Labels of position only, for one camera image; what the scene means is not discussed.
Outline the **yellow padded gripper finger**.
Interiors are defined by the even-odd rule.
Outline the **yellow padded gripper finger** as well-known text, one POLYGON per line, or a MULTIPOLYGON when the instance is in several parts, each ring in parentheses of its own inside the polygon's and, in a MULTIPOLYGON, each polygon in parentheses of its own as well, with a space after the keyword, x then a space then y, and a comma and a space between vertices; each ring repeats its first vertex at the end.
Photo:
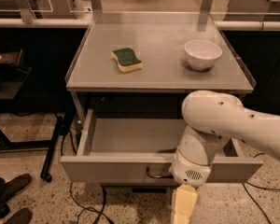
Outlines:
POLYGON ((181 185, 172 194, 171 224, 189 224, 198 199, 196 189, 181 185))

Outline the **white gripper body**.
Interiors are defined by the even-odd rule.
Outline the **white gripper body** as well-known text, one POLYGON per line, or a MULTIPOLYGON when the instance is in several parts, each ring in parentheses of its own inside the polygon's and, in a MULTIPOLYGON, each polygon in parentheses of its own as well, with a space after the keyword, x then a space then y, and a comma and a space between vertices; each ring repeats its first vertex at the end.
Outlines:
POLYGON ((198 188, 207 181, 211 165, 204 166, 189 161, 177 150, 169 171, 176 183, 198 188))

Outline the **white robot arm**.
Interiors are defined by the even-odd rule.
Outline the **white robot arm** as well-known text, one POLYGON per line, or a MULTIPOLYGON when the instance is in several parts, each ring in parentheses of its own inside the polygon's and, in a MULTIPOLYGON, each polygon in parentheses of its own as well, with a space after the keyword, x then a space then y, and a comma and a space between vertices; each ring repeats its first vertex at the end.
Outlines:
POLYGON ((230 139, 248 144, 280 161, 280 116, 247 109, 233 95, 194 91, 182 103, 185 131, 170 173, 179 187, 172 195, 171 224, 189 224, 213 160, 230 139))

